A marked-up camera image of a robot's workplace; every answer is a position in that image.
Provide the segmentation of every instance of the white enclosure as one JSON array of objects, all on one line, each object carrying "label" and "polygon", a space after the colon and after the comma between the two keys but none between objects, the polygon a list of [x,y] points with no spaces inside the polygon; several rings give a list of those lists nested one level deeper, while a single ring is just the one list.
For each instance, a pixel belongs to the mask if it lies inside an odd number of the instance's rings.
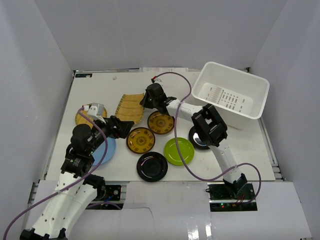
[{"label": "white enclosure", "polygon": [[320,240],[319,26],[319,0],[1,0],[0,235],[44,178],[72,70],[213,61],[270,82],[262,117]]}]

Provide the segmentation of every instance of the white plastic bin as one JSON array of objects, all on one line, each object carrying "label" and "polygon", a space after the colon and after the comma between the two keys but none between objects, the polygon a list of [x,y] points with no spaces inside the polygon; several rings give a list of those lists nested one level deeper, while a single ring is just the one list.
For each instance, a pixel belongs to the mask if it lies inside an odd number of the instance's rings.
[{"label": "white plastic bin", "polygon": [[227,125],[243,129],[251,119],[261,117],[269,85],[262,77],[210,61],[199,74],[192,95],[216,106]]}]

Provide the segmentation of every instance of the black plate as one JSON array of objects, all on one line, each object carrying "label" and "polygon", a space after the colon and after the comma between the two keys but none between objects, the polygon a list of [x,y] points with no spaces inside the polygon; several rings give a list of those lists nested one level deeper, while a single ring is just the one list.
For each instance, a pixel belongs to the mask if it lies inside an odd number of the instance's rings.
[{"label": "black plate", "polygon": [[189,141],[192,143],[192,145],[196,148],[196,149],[200,149],[200,150],[208,150],[209,147],[200,140],[198,133],[196,133],[196,129],[193,126],[190,131],[189,131]]},{"label": "black plate", "polygon": [[149,183],[158,182],[167,174],[168,162],[162,154],[151,151],[139,158],[136,164],[136,171],[144,181]]}]

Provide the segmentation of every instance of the wire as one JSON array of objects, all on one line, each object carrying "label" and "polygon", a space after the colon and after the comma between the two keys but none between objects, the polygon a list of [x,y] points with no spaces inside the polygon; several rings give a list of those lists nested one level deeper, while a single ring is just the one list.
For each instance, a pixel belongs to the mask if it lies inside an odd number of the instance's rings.
[{"label": "wire", "polygon": [[109,197],[107,200],[105,200],[104,202],[108,202],[113,198],[113,195],[111,197]]},{"label": "wire", "polygon": [[113,202],[109,202],[109,201],[102,201],[102,202],[98,202],[98,203],[93,203],[89,206],[86,207],[86,209],[90,209],[92,207],[95,207],[95,206],[98,206],[98,205],[101,205],[101,204],[104,204],[104,205],[112,205],[112,206],[115,206],[117,209],[121,210],[121,207],[119,207],[117,204],[113,203]]},{"label": "wire", "polygon": [[243,193],[241,201],[240,202],[236,201],[236,205],[239,206],[240,204],[242,204],[244,202],[244,199],[245,199],[245,194]]},{"label": "wire", "polygon": [[[180,74],[180,73],[173,72],[173,71],[162,72],[162,73],[160,73],[159,75],[155,76],[155,77],[153,78],[153,80],[156,79],[156,78],[158,78],[158,77],[160,77],[160,76],[162,76],[162,75],[165,75],[165,74],[175,74],[175,75],[178,75],[178,76],[182,77],[182,78],[188,83],[188,85],[189,85],[189,93],[188,93],[185,97],[183,97],[183,98],[181,99],[181,101],[179,102],[178,107],[177,107],[176,112],[175,112],[175,121],[174,121],[174,138],[175,138],[175,145],[176,145],[176,148],[177,148],[177,150],[178,150],[179,156],[180,156],[180,158],[181,158],[181,160],[182,160],[182,163],[183,163],[183,165],[185,166],[185,168],[187,169],[187,171],[188,171],[192,176],[194,176],[196,179],[198,179],[198,180],[200,180],[200,181],[204,181],[204,182],[213,182],[213,181],[221,178],[221,177],[222,177],[223,175],[225,175],[227,172],[229,172],[229,171],[231,171],[232,169],[236,168],[236,166],[232,166],[232,167],[228,168],[228,169],[225,170],[223,173],[221,173],[221,174],[219,174],[218,176],[216,176],[216,177],[214,177],[214,178],[211,178],[211,179],[205,179],[205,178],[199,177],[199,176],[197,176],[196,174],[194,174],[194,173],[191,171],[191,169],[190,169],[190,168],[188,167],[188,165],[186,164],[186,162],[185,162],[185,160],[184,160],[184,157],[182,156],[182,153],[181,153],[181,151],[180,151],[180,147],[179,147],[179,144],[178,144],[178,135],[177,135],[177,122],[178,122],[179,110],[180,110],[181,104],[184,102],[184,100],[186,100],[186,98],[191,95],[191,90],[192,90],[191,83],[188,81],[188,79],[187,79],[185,76],[183,76],[183,75]],[[253,164],[249,163],[249,162],[240,163],[240,164],[237,165],[237,167],[241,167],[241,166],[244,166],[244,165],[248,165],[248,166],[253,167],[253,168],[256,170],[256,172],[258,173],[258,177],[259,177],[259,187],[258,187],[258,190],[256,191],[256,194],[254,195],[254,197],[253,197],[250,201],[247,201],[247,202],[244,203],[244,204],[249,204],[249,203],[251,203],[253,200],[255,200],[256,197],[258,196],[258,194],[259,194],[259,192],[260,192],[260,189],[261,189],[262,179],[261,179],[261,174],[260,174],[258,168],[257,168],[256,166],[254,166]]]},{"label": "wire", "polygon": [[232,204],[232,206],[235,206],[238,202],[239,202],[239,200],[241,199],[241,197],[242,197],[241,195],[238,197],[238,199],[236,200],[236,202],[234,202],[233,204]]},{"label": "wire", "polygon": [[[104,160],[106,154],[107,154],[107,150],[108,150],[108,141],[107,141],[107,137],[105,135],[105,133],[101,130],[100,127],[98,127],[98,125],[96,125],[90,118],[88,118],[86,115],[82,114],[82,110],[84,109],[84,107],[80,108],[78,110],[78,114],[80,116],[82,116],[83,118],[85,118],[87,121],[89,121],[102,135],[103,139],[104,139],[104,142],[105,142],[105,149],[104,149],[104,153],[101,157],[101,160],[98,162],[98,164],[96,166],[94,166],[86,175],[84,175],[83,177],[81,177],[80,179],[78,179],[77,181],[75,181],[74,183],[71,183],[70,185],[60,189],[59,192],[63,192],[71,187],[73,187],[74,185],[80,183],[81,181],[83,181],[85,178],[87,178],[90,174],[92,174],[99,166],[100,164],[102,163],[102,161]],[[45,197],[44,199],[38,201],[37,203],[33,204],[32,206],[28,207],[26,210],[22,211],[18,216],[16,216],[8,225],[8,227],[6,228],[5,232],[4,232],[4,235],[3,235],[3,240],[6,240],[7,239],[7,235],[8,235],[8,232],[10,230],[10,228],[12,227],[12,225],[15,223],[15,221],[17,221],[22,215],[24,215],[25,213],[27,213],[28,211],[30,211],[31,209],[35,208],[36,206],[42,204],[43,202],[57,196],[59,194],[59,192],[55,192],[47,197]]]}]

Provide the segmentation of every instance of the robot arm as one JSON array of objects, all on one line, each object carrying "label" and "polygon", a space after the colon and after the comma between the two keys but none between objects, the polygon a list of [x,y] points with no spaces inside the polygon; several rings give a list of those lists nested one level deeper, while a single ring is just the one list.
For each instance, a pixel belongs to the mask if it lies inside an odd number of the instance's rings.
[{"label": "robot arm", "polygon": [[[147,87],[140,104],[145,108],[156,108],[162,114],[175,116],[180,101],[175,97],[167,97],[160,84],[153,83]],[[183,102],[178,117],[193,122],[199,138],[211,149],[222,172],[237,165],[227,140],[228,127],[213,105],[195,106]],[[247,183],[246,176],[238,167],[227,172],[223,181],[235,196]]]},{"label": "robot arm", "polygon": [[[88,110],[88,115],[106,137],[126,138],[134,122],[120,121],[115,116],[103,118],[103,107],[102,104],[93,103],[84,106],[84,109]],[[73,129],[71,144],[66,150],[54,192],[59,192],[87,175],[95,161],[92,154],[103,142],[102,134],[95,127],[91,129],[86,124],[80,124]],[[66,235],[104,185],[103,177],[90,174],[74,186],[59,192],[49,200],[31,230],[23,230],[20,240],[66,240]]]}]

